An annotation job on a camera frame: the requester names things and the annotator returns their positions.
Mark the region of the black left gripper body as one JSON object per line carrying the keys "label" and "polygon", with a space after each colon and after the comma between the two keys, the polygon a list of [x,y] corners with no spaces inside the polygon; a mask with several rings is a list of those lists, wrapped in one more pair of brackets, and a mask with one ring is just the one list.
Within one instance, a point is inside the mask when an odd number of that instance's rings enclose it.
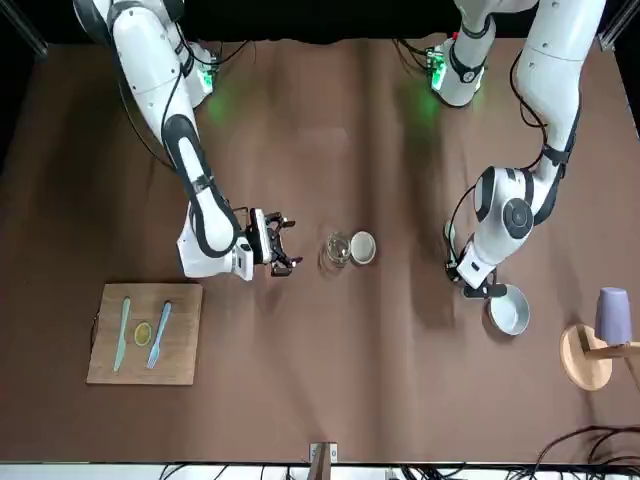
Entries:
{"label": "black left gripper body", "polygon": [[501,283],[489,284],[483,282],[479,287],[474,288],[466,283],[463,287],[463,296],[467,299],[492,299],[506,295],[506,285]]}

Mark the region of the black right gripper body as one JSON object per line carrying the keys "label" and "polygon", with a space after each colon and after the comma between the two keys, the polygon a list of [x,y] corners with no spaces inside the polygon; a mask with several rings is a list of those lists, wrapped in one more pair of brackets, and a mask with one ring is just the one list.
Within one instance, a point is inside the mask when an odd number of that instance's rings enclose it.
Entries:
{"label": "black right gripper body", "polygon": [[281,222],[281,213],[272,212],[264,215],[263,260],[262,263],[274,266],[277,260],[275,247],[276,237]]}

